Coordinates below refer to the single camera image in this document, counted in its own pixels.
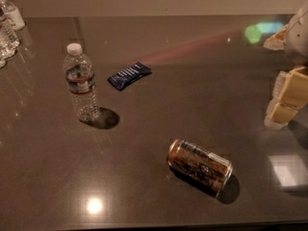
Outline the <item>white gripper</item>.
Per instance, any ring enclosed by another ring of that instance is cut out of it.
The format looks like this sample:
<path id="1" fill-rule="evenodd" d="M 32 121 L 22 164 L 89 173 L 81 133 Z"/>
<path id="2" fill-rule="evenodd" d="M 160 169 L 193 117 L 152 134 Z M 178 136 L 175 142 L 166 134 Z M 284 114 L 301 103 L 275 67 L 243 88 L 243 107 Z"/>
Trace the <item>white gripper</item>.
<path id="1" fill-rule="evenodd" d="M 283 50 L 296 66 L 289 72 L 280 71 L 267 107 L 264 124 L 279 130 L 295 118 L 299 110 L 308 103 L 308 2 L 276 33 L 266 39 L 264 47 Z"/>

